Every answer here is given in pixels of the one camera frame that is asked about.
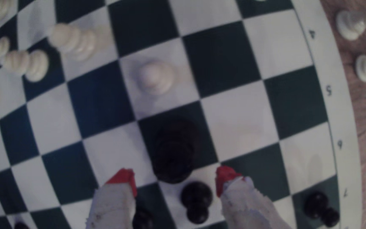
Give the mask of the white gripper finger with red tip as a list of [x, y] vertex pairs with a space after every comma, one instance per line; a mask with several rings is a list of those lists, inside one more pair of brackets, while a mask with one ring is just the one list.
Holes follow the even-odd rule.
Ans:
[[216, 169], [216, 195], [229, 229], [290, 229], [272, 200], [254, 186], [249, 176], [221, 165]]
[[96, 189], [87, 229], [132, 229], [136, 212], [137, 187], [132, 169], [120, 169]]

